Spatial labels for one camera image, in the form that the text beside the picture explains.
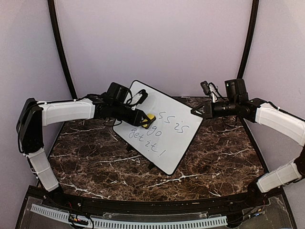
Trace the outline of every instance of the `black wire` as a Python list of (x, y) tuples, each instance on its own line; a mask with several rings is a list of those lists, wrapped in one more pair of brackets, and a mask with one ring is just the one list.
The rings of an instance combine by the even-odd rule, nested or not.
[(111, 120), (110, 120), (110, 121), (108, 121), (108, 122), (104, 122), (104, 123), (103, 123), (103, 125), (104, 125), (104, 126), (108, 126), (108, 127), (114, 127), (114, 126), (117, 126), (117, 125), (122, 124), (122, 122), (123, 122), (123, 121), (121, 121), (121, 120), (118, 120), (118, 121), (119, 121), (119, 123), (117, 123), (117, 124), (113, 124), (113, 125), (106, 125), (107, 123), (111, 122)]
[(235, 220), (232, 220), (232, 221), (230, 221), (230, 222), (228, 222), (228, 223), (237, 223), (236, 221), (238, 221), (239, 219), (241, 219), (241, 218), (245, 217), (246, 215), (248, 215), (248, 214), (249, 214), (251, 211), (253, 211), (256, 207), (257, 207), (257, 206), (251, 208), (247, 213), (243, 214), (241, 217), (239, 217), (239, 218), (237, 218), (237, 219), (235, 219)]
[(214, 87), (215, 91), (217, 92), (217, 94), (219, 95), (220, 98), (222, 98), (222, 100), (225, 101), (225, 99), (223, 98), (223, 96), (219, 93), (218, 91), (218, 87), (215, 86), (214, 83), (210, 82), (208, 85), (210, 86), (210, 84)]
[(238, 201), (234, 201), (234, 200), (227, 200), (226, 202), (229, 202), (229, 203), (234, 203), (234, 204), (237, 204), (237, 203), (243, 203), (247, 198), (243, 199), (243, 200), (238, 200)]
[(240, 223), (243, 223), (243, 222), (245, 222), (245, 221), (247, 221), (247, 220), (249, 220), (249, 219), (252, 219), (252, 218), (254, 218), (254, 217), (257, 217), (257, 216), (252, 216), (252, 217), (249, 217), (249, 215), (247, 216), (247, 218), (245, 218), (245, 219), (243, 219), (242, 221), (239, 221), (239, 222), (235, 222), (234, 224), (240, 224)]
[(75, 228), (75, 229), (84, 229), (87, 227), (87, 225), (84, 225), (83, 227), (82, 226), (77, 226), (75, 223), (74, 223), (74, 220), (71, 220), (69, 221), (71, 224), (72, 224), (72, 227)]
[(211, 99), (213, 98), (212, 94), (214, 94), (214, 95), (216, 96), (216, 98), (218, 98), (218, 96), (215, 94), (215, 92), (211, 92), (211, 93), (210, 93), (210, 98), (211, 98)]
[(294, 114), (291, 114), (291, 113), (289, 113), (288, 111), (285, 111), (285, 110), (282, 110), (282, 109), (278, 109), (278, 107), (275, 106), (274, 103), (272, 103), (272, 102), (270, 102), (270, 101), (267, 102), (267, 103), (269, 103), (271, 106), (273, 106), (274, 109), (276, 109), (276, 110), (278, 110), (278, 111), (280, 111), (280, 112), (283, 112), (284, 114), (290, 115), (290, 116), (292, 116), (292, 117), (294, 117), (294, 118), (297, 118), (297, 119), (299, 119), (299, 120), (305, 122), (305, 119), (303, 119), (303, 118), (300, 118), (300, 117), (298, 117), (298, 116), (296, 116), (296, 115), (294, 115)]
[(97, 97), (99, 97), (99, 96), (101, 96), (100, 94), (87, 94), (87, 95), (85, 95), (83, 98), (81, 98), (81, 99), (84, 99), (84, 98), (86, 98), (86, 97), (88, 97), (88, 96), (97, 96)]
[(85, 216), (85, 217), (86, 217), (88, 220), (90, 220), (91, 223), (92, 223), (92, 228), (91, 228), (91, 229), (94, 229), (94, 222), (93, 222), (93, 220), (91, 219), (91, 217), (88, 216), (87, 213), (84, 213), (84, 212), (82, 212), (82, 211), (79, 211), (79, 210), (76, 210), (76, 209), (73, 209), (73, 208), (68, 208), (68, 207), (62, 206), (62, 205), (60, 205), (60, 204), (54, 202), (54, 200), (52, 200), (52, 198), (49, 197), (48, 195), (45, 195), (45, 196), (46, 196), (54, 205), (56, 205), (56, 206), (58, 206), (58, 207), (60, 207), (60, 208), (64, 208), (64, 209), (68, 210), (69, 214), (72, 214), (71, 211), (75, 211), (75, 212), (80, 213), (80, 215)]
[(131, 92), (131, 90), (129, 88), (128, 88), (128, 93), (130, 94), (130, 98), (123, 105), (130, 105), (131, 102), (132, 102), (133, 96), (132, 96), (132, 92)]

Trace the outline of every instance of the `yellow object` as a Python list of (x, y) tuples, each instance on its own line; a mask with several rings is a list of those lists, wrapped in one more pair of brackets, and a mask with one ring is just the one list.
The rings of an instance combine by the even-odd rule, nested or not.
[[(150, 119), (151, 123), (153, 123), (154, 120), (156, 120), (156, 116), (154, 116), (153, 114), (147, 114), (147, 117)], [(151, 123), (149, 124), (144, 124), (142, 125), (143, 128), (148, 129), (149, 126), (151, 125)]]

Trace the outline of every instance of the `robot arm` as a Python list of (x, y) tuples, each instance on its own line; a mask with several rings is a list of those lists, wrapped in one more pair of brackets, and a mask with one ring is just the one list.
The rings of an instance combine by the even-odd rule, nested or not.
[(106, 93), (89, 94), (80, 100), (37, 102), (30, 98), (26, 101), (16, 127), (18, 144), (19, 148), (21, 144), (20, 152), (27, 157), (33, 173), (47, 191), (53, 191), (59, 184), (44, 152), (42, 127), (70, 120), (111, 117), (148, 128), (154, 116), (135, 108), (148, 94), (141, 90), (124, 104), (128, 93), (131, 94), (128, 88), (112, 83)]
[[(225, 82), (225, 85), (228, 100), (218, 101), (211, 96), (213, 94), (209, 90), (211, 85), (206, 81), (202, 82), (201, 86), (204, 93), (210, 96), (212, 101), (207, 101), (197, 106), (191, 111), (192, 114), (205, 119), (237, 115), (253, 123), (268, 126), (292, 138), (300, 146), (304, 147), (305, 120), (289, 114), (273, 105), (273, 103), (262, 99), (249, 100), (243, 79), (229, 80)], [(248, 194), (252, 195), (253, 198), (257, 198), (259, 196), (258, 193), (266, 193), (273, 188), (302, 178), (305, 178), (305, 148), (303, 148), (298, 158), (254, 180), (248, 186)]]

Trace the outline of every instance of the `white arm cover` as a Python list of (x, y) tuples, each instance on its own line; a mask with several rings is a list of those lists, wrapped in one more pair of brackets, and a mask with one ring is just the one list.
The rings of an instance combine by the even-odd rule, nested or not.
[(41, 148), (35, 153), (30, 153), (27, 157), (30, 159), (35, 173), (39, 177), (44, 188), (49, 192), (57, 188), (58, 181), (52, 171), (44, 149)]
[(268, 103), (257, 109), (255, 121), (290, 137), (300, 146), (305, 144), (305, 122), (276, 110)]
[(43, 108), (42, 126), (77, 119), (91, 119), (94, 116), (95, 109), (95, 105), (93, 105), (90, 99), (82, 99), (75, 102), (41, 104), (39, 107)]
[(270, 173), (263, 175), (258, 181), (257, 186), (262, 193), (268, 192), (275, 187), (287, 184), (288, 182), (302, 178), (298, 172), (294, 160), (279, 167)]

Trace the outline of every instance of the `black frame pole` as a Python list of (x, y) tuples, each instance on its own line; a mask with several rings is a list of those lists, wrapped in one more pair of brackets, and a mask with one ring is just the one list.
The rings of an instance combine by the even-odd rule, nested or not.
[(57, 51), (58, 51), (59, 58), (61, 60), (62, 70), (65, 75), (72, 99), (77, 99), (76, 91), (75, 91), (73, 81), (71, 78), (71, 74), (70, 74), (70, 71), (68, 68), (66, 55), (63, 50), (63, 46), (62, 46), (62, 42), (61, 42), (61, 34), (60, 34), (59, 26), (58, 26), (54, 0), (48, 0), (48, 6), (49, 6), (49, 12), (50, 12), (50, 18), (51, 18), (54, 38), (55, 38), (55, 42), (56, 42), (56, 46), (57, 46)]
[(244, 71), (246, 69), (246, 65), (247, 65), (247, 61), (248, 61), (248, 57), (249, 57), (249, 53), (250, 53), (250, 48), (251, 48), (251, 43), (252, 43), (252, 39), (253, 39), (253, 34), (254, 34), (255, 23), (256, 23), (258, 3), (259, 3), (259, 0), (253, 0), (253, 2), (252, 2), (252, 9), (251, 9), (248, 33), (247, 33), (246, 43), (244, 45), (242, 61), (240, 63), (238, 74), (237, 74), (237, 79), (243, 78)]

